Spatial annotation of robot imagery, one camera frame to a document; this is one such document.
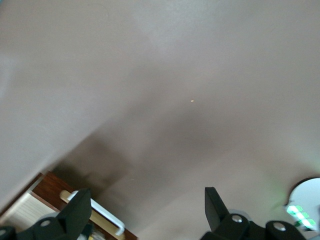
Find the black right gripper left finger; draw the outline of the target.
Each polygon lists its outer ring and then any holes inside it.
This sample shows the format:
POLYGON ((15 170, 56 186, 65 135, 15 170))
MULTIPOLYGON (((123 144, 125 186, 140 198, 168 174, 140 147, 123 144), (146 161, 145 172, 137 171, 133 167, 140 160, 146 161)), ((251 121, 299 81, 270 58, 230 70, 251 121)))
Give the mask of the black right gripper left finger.
POLYGON ((76 240, 92 214, 91 190, 83 188, 55 217, 46 217, 18 234, 20 240, 76 240))

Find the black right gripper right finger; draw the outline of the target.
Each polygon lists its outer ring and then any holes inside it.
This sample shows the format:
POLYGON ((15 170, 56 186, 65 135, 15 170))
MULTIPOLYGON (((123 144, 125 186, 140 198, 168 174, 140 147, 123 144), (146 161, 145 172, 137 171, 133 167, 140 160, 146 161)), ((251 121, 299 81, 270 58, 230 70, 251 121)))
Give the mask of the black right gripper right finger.
POLYGON ((202 240, 246 240, 250 222, 243 215, 230 213, 214 187, 204 190, 205 216, 210 227, 202 240))

